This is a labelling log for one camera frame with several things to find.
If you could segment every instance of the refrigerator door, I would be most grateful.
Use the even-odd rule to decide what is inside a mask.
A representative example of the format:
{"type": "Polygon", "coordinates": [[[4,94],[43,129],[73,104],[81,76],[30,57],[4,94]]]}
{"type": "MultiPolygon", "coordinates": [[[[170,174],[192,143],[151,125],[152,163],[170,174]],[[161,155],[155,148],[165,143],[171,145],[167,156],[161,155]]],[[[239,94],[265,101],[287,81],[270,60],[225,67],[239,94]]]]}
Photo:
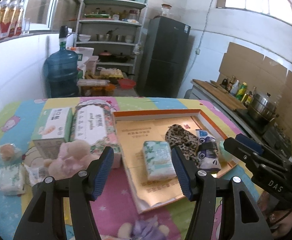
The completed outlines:
{"type": "Polygon", "coordinates": [[[180,64],[152,59],[142,96],[176,98],[183,73],[180,64]]]}
{"type": "Polygon", "coordinates": [[[182,63],[189,32],[190,26],[167,17],[160,17],[152,59],[182,63]]]}

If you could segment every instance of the gas stove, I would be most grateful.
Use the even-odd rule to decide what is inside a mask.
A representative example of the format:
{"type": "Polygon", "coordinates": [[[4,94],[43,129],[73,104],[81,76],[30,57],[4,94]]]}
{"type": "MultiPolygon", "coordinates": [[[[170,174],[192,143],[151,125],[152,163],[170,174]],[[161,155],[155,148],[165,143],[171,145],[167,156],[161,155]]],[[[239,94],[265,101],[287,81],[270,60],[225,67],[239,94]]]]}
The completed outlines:
{"type": "Polygon", "coordinates": [[[276,153],[289,159],[292,153],[292,144],[288,137],[278,128],[276,124],[263,125],[256,122],[248,114],[247,109],[236,109],[236,113],[245,121],[258,135],[262,141],[269,145],[276,153]]]}

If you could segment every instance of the green and white box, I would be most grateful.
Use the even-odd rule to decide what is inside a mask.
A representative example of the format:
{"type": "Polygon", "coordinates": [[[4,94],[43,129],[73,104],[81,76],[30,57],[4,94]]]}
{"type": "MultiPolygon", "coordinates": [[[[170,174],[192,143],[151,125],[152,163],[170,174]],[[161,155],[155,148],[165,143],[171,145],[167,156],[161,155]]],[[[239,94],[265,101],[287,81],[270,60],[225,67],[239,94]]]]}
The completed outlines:
{"type": "Polygon", "coordinates": [[[57,159],[61,144],[69,141],[72,118],[70,107],[41,112],[31,139],[44,159],[57,159]]]}

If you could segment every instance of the black strap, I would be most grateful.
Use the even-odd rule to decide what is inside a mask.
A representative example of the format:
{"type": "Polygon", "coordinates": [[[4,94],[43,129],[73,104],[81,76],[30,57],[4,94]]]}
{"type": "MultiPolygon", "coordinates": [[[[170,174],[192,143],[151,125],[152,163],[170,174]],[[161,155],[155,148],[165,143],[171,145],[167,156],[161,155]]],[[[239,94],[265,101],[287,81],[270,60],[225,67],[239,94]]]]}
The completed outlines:
{"type": "Polygon", "coordinates": [[[215,142],[207,142],[202,143],[198,146],[198,152],[205,151],[205,150],[218,150],[217,143],[215,142]]]}

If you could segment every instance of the window sill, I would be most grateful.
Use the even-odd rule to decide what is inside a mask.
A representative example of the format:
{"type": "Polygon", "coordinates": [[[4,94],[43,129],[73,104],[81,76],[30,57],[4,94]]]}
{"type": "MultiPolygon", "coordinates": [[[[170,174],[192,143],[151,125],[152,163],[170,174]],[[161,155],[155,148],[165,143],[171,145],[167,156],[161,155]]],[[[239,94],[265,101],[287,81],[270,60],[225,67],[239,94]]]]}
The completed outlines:
{"type": "Polygon", "coordinates": [[[288,24],[288,25],[292,26],[291,23],[288,23],[288,22],[286,22],[286,21],[284,21],[284,20],[281,20],[281,19],[279,19],[279,18],[276,18],[276,17],[274,17],[274,16],[272,16],[272,15],[264,14],[264,13],[260,13],[260,12],[255,12],[255,11],[251,11],[251,10],[247,10],[247,9],[232,8],[232,7],[217,7],[217,9],[232,9],[232,10],[239,10],[239,11],[246,11],[246,12],[256,13],[256,14],[260,14],[260,15],[267,16],[267,17],[271,17],[271,18],[273,18],[273,19],[276,19],[276,20],[278,20],[278,21],[281,21],[281,22],[283,22],[283,23],[285,23],[285,24],[288,24]]]}
{"type": "Polygon", "coordinates": [[[0,43],[5,42],[5,41],[18,39],[18,38],[23,38],[23,37],[29,37],[29,36],[35,36],[35,35],[41,35],[41,34],[55,34],[55,33],[59,33],[59,31],[50,31],[50,30],[47,30],[47,31],[41,30],[40,32],[39,31],[30,31],[30,33],[28,33],[28,34],[21,34],[19,36],[14,36],[14,37],[2,39],[2,40],[0,40],[0,43]]]}

